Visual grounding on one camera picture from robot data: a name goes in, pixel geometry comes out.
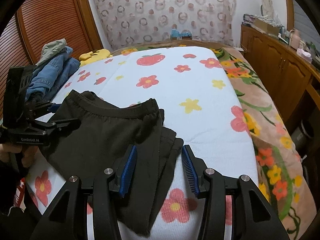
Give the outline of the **left hand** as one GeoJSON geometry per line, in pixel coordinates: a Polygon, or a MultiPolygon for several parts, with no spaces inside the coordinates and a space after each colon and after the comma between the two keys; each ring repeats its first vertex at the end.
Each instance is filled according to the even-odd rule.
{"type": "Polygon", "coordinates": [[[0,145],[0,158],[1,161],[7,163],[10,154],[22,154],[21,160],[23,167],[30,167],[35,161],[35,154],[39,148],[37,146],[23,147],[21,145],[14,145],[11,143],[0,145]]]}

